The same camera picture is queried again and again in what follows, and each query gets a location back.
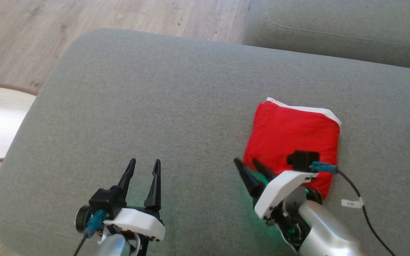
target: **folded red towel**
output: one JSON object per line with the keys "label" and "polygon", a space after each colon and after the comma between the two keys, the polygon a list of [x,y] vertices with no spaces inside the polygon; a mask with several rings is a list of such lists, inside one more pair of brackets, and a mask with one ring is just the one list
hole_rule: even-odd
{"label": "folded red towel", "polygon": [[[320,161],[337,164],[341,122],[328,109],[292,107],[272,98],[259,104],[243,162],[255,170],[252,159],[279,175],[291,170],[287,156],[295,150],[316,151]],[[332,174],[321,172],[315,180],[304,184],[319,191],[325,199]]]}

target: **black cable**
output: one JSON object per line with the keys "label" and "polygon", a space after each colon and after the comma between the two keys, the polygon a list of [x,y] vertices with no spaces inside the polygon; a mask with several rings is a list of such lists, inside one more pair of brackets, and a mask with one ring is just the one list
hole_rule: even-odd
{"label": "black cable", "polygon": [[[357,196],[361,199],[361,195],[360,192],[358,191],[358,189],[355,187],[355,185],[353,184],[353,182],[340,170],[337,171],[337,173],[339,173],[353,188],[353,190],[355,190],[355,193],[357,193]],[[390,250],[390,248],[382,241],[382,239],[378,236],[378,234],[376,233],[376,231],[374,231],[373,226],[371,225],[371,223],[369,222],[369,218],[368,218],[368,214],[366,214],[366,208],[365,205],[362,206],[362,210],[363,210],[363,215],[365,216],[366,219],[366,223],[368,224],[369,229],[371,230],[371,232],[373,233],[373,235],[377,238],[377,240],[379,240],[379,242],[384,246],[384,248],[392,255],[395,256],[395,254],[392,252],[392,250]]]}
{"label": "black cable", "polygon": [[84,235],[84,236],[83,236],[82,241],[80,242],[80,244],[78,245],[77,249],[75,250],[74,256],[77,256],[78,251],[80,251],[80,249],[81,249],[83,243],[85,242],[85,240],[86,240],[87,238],[88,238],[87,235]]}

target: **couch cushion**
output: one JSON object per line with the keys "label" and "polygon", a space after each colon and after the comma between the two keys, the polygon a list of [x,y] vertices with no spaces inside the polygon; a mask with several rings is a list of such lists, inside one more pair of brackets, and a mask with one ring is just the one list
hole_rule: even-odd
{"label": "couch cushion", "polygon": [[244,44],[410,68],[410,1],[252,0]]}
{"label": "couch cushion", "polygon": [[[340,118],[341,170],[382,239],[410,255],[410,69],[124,30],[80,37],[37,96],[0,169],[0,240],[27,256],[71,255],[77,210],[132,157],[127,199],[143,205],[159,158],[166,235],[149,256],[293,255],[257,219],[233,164],[267,96]],[[342,198],[356,195],[335,177],[326,207],[387,255]]]}

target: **couch seam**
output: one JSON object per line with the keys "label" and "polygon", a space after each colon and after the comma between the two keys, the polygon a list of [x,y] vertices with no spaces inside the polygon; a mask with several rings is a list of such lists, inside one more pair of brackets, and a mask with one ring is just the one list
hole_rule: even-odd
{"label": "couch seam", "polygon": [[[255,15],[256,15],[256,21],[257,21],[257,16],[260,16],[260,18],[262,18],[262,25],[263,25],[263,23],[264,23],[263,8],[262,8],[262,13],[261,13],[261,14],[259,14],[259,12],[256,11],[256,12],[255,12]],[[258,46],[262,45],[262,44],[261,44],[261,41],[260,41],[261,36],[262,36],[262,30],[258,30],[258,31],[257,31],[257,36],[256,36],[256,44],[257,44]]]}
{"label": "couch seam", "polygon": [[269,22],[269,24],[271,26],[273,26],[274,28],[278,28],[278,29],[281,29],[281,30],[289,31],[289,32],[294,32],[294,33],[299,33],[299,34],[315,34],[317,36],[325,36],[325,37],[348,40],[348,41],[367,42],[367,43],[372,43],[372,44],[391,45],[391,46],[399,46],[399,47],[410,48],[410,46],[402,45],[402,44],[395,44],[395,43],[384,42],[384,41],[374,41],[374,40],[364,39],[364,38],[360,38],[360,37],[346,36],[346,35],[343,35],[343,34],[332,34],[332,33],[325,33],[325,32],[321,32],[321,31],[311,31],[311,30],[305,30],[305,29],[299,29],[299,28],[284,26],[284,25],[276,23],[275,21],[273,21],[270,18],[270,16],[268,16],[267,10],[265,8],[265,0],[262,0],[262,12],[263,12],[263,15],[265,16],[265,19]]}

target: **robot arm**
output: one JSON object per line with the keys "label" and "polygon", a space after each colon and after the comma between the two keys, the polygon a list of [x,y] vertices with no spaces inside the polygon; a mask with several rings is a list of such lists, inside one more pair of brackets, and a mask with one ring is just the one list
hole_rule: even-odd
{"label": "robot arm", "polygon": [[334,172],[334,167],[321,164],[319,154],[314,152],[296,151],[288,161],[295,170],[275,176],[254,159],[255,167],[268,181],[264,187],[249,167],[234,160],[253,197],[257,216],[266,225],[278,227],[286,243],[300,256],[364,256],[358,239],[321,206],[320,193],[302,186],[315,178],[317,171]]}
{"label": "robot arm", "polygon": [[89,205],[82,206],[75,217],[75,228],[84,233],[83,240],[94,233],[101,237],[96,256],[146,256],[150,241],[164,239],[165,227],[159,215],[161,162],[157,159],[154,164],[153,182],[144,207],[126,204],[127,189],[134,170],[135,159],[131,159],[118,185],[109,190],[98,189],[89,199]]}

